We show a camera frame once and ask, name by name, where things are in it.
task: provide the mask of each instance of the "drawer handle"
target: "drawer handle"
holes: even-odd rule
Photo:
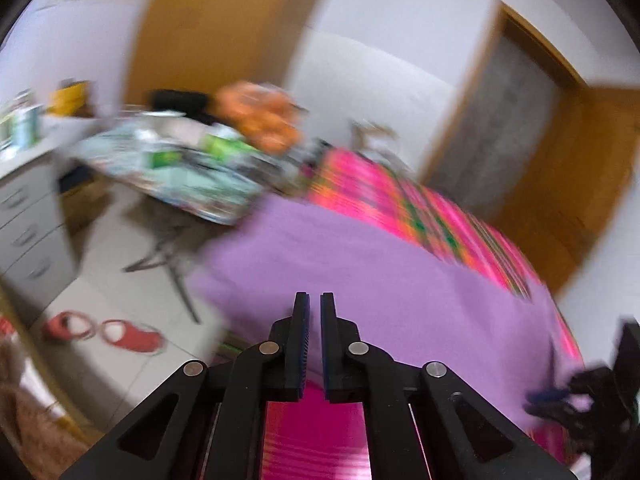
[[[40,276],[42,276],[45,272],[47,272],[49,270],[49,267],[51,266],[51,258],[49,258],[48,256],[40,263],[40,266],[35,269],[32,270],[29,273],[29,278],[31,280],[37,280]]]
[[[36,224],[31,224],[28,229],[23,232],[19,237],[14,240],[14,246],[22,247],[33,240],[38,234],[38,227]]]
[[[9,209],[13,209],[14,207],[18,207],[22,202],[27,200],[27,198],[27,187],[22,186],[18,191],[12,193],[7,198],[2,200],[0,204],[2,205],[2,209],[6,211]]]

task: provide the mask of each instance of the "metal screw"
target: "metal screw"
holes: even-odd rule
[[[447,373],[447,367],[444,364],[439,363],[437,361],[429,363],[426,366],[426,368],[427,368],[427,373],[431,377],[442,377],[444,374]]]
[[[190,363],[185,364],[184,368],[182,369],[184,374],[188,375],[189,377],[200,375],[203,370],[204,366],[202,366],[202,363],[199,363],[197,361],[191,361]]]
[[[356,341],[349,345],[349,352],[353,355],[364,355],[369,351],[369,345],[362,341]]]
[[[280,346],[278,346],[278,343],[273,342],[273,341],[265,341],[264,343],[262,343],[260,345],[260,353],[264,354],[264,355],[273,355],[275,354],[278,350],[280,350]]]

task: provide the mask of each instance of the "cluttered table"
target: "cluttered table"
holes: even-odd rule
[[[76,157],[98,172],[207,221],[232,225],[264,186],[170,140],[143,140],[132,125],[85,139]]]

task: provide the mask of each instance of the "bed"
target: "bed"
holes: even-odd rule
[[[312,377],[321,374],[319,295],[334,292],[338,316],[354,320],[363,340],[399,362],[445,362],[566,458],[560,428],[522,409],[527,392],[564,384],[582,368],[545,285],[498,231],[356,153],[326,152],[303,201],[266,197],[241,228],[205,248],[188,283],[251,343],[289,315],[295,292],[308,292]],[[343,413],[351,430],[327,440],[318,435],[334,407],[323,406],[315,390],[307,397],[302,406],[326,412],[315,431],[296,430],[295,409],[270,406],[263,478],[310,478],[318,467],[366,478],[362,410]],[[331,460],[319,466],[313,456]]]

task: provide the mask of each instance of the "door frame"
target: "door frame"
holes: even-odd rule
[[[580,77],[568,59],[536,27],[503,1],[496,0],[493,23],[486,35],[484,45],[476,57],[474,69],[470,72],[458,99],[458,104],[440,136],[436,149],[427,156],[422,165],[422,171],[418,177],[420,184],[424,186],[428,184],[440,159],[444,156],[500,38],[508,38],[516,43],[540,68],[549,74],[561,89],[578,89],[587,86],[587,83]]]

